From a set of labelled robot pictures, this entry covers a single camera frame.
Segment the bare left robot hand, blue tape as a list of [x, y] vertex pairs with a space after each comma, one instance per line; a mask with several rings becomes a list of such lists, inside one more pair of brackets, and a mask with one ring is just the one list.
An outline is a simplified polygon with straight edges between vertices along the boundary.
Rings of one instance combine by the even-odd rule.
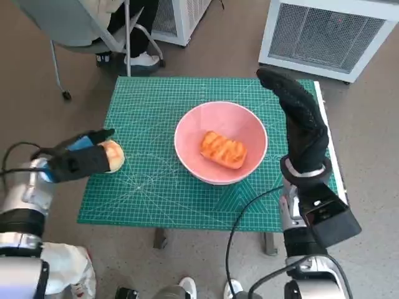
[[114, 133], [114, 129], [91, 130], [47, 148], [48, 180], [61, 183], [109, 172], [110, 162], [101, 143]]

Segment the right robot hand, black glove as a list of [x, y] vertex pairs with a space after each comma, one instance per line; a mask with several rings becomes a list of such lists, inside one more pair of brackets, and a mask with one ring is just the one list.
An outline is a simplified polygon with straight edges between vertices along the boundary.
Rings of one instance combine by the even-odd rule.
[[329, 144], [328, 129], [314, 97], [298, 81], [261, 67], [261, 85], [274, 93], [286, 116], [288, 157], [298, 173], [322, 167]]

